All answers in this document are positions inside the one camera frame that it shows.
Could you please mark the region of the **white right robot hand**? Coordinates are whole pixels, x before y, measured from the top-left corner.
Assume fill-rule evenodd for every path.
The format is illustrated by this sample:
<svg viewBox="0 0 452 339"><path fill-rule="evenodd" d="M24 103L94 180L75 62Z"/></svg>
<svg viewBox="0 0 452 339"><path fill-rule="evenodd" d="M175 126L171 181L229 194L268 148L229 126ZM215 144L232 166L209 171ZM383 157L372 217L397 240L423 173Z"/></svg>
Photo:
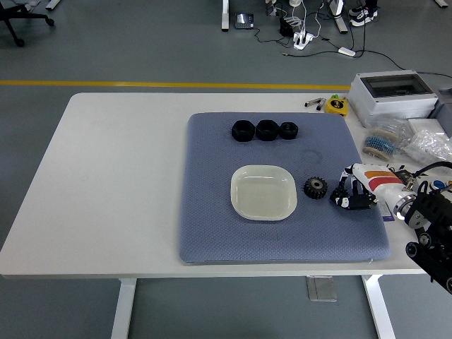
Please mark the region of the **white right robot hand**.
<svg viewBox="0 0 452 339"><path fill-rule="evenodd" d="M330 200L345 210L366 210L382 201L395 214L405 215L404 208L414 203L416 194L389 168L355 163L346 167Z"/></svg>

